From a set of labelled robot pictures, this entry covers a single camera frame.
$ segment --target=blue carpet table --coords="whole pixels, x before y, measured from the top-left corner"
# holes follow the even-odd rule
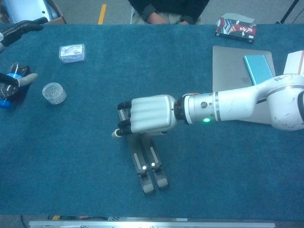
[[[215,26],[45,26],[0,54],[39,78],[26,100],[0,110],[0,214],[217,219],[304,219],[304,132],[268,125],[182,122],[155,137],[170,187],[144,195],[126,140],[113,139],[116,106],[132,98],[212,88],[214,45],[268,50],[276,74],[304,49],[304,25],[259,25],[253,44]],[[83,43],[86,61],[62,64],[59,47]],[[42,88],[67,99],[49,104]]]

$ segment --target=blue phone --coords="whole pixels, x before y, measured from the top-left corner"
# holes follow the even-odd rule
[[[264,55],[245,55],[244,60],[254,85],[274,77]]]

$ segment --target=white robotic arm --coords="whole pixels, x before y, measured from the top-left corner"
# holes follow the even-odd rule
[[[118,110],[129,110],[130,119],[121,121],[112,135],[161,134],[172,129],[178,120],[193,124],[247,119],[261,100],[268,104],[273,127],[299,130],[304,128],[303,95],[304,77],[289,74],[241,89],[186,94],[178,101],[169,95],[136,98],[118,105]]]

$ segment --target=silver laptop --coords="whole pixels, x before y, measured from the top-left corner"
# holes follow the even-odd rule
[[[213,47],[213,83],[212,90],[223,91],[252,86],[251,78],[244,61],[244,55],[264,55],[273,75],[275,67],[269,51],[240,49],[231,47]],[[270,124],[270,115],[266,102],[255,106],[254,114],[244,121]]]

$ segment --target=box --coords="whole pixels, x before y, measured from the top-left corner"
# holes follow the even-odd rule
[[[59,15],[58,18],[47,22],[46,24],[66,24],[66,20],[63,17],[63,14],[57,4],[53,0],[46,0],[46,2],[57,12]],[[7,13],[4,11],[4,9],[1,8],[0,6],[0,23],[9,23],[10,20],[7,16]]]
[[[285,74],[304,75],[303,58],[304,58],[304,50],[289,53],[284,68],[284,75]]]
[[[256,36],[256,29],[257,25],[255,23],[219,18],[215,35],[252,43]]]

